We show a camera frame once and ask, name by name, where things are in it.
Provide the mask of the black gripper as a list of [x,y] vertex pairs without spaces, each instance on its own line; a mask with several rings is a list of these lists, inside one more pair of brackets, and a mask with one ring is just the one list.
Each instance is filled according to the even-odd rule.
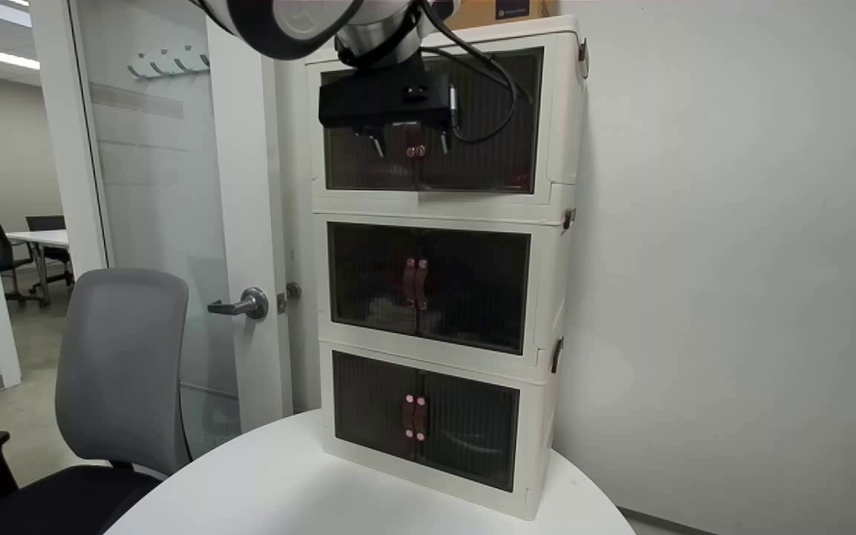
[[[454,87],[442,70],[421,61],[402,61],[374,70],[353,70],[319,89],[325,128],[380,130],[386,124],[421,124],[436,130],[441,153],[448,153],[454,118]],[[378,156],[386,156],[380,133],[366,133]]]

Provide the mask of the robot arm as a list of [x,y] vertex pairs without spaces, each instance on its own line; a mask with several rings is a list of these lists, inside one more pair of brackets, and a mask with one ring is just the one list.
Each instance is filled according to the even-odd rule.
[[191,0],[219,30],[271,60],[302,60],[332,43],[347,73],[319,89],[319,121],[353,130],[386,153],[389,128],[454,133],[458,97],[421,61],[421,37],[442,30],[460,0]]

